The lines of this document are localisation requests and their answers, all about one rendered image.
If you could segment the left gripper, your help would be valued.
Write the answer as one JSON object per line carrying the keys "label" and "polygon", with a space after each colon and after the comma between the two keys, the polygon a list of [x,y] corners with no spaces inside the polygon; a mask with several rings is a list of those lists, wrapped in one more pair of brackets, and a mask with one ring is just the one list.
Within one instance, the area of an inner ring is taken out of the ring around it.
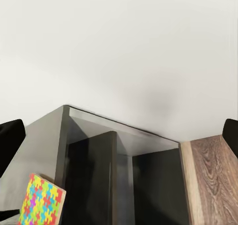
{"label": "left gripper", "polygon": [[0,211],[0,221],[4,221],[5,219],[15,216],[20,213],[20,209],[17,210],[8,210],[8,211]]}

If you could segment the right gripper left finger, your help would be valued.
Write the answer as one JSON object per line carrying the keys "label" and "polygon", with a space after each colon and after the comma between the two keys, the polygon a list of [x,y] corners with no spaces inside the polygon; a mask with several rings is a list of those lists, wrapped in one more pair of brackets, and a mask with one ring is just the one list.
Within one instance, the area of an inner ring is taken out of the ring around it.
{"label": "right gripper left finger", "polygon": [[0,124],[0,178],[26,137],[22,119]]}

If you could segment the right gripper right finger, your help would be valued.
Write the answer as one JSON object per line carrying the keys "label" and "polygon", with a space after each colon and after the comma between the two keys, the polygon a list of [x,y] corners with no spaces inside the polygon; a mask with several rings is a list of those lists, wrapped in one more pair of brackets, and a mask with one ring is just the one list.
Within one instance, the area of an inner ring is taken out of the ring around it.
{"label": "right gripper right finger", "polygon": [[225,121],[222,136],[238,159],[238,121],[228,118]]}

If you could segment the jigsaw puzzle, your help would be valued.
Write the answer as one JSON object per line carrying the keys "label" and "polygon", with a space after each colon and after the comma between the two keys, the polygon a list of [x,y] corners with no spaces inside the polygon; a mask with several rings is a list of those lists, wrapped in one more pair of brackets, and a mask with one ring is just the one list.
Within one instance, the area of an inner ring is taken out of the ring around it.
{"label": "jigsaw puzzle", "polygon": [[67,191],[32,173],[18,225],[59,225]]}

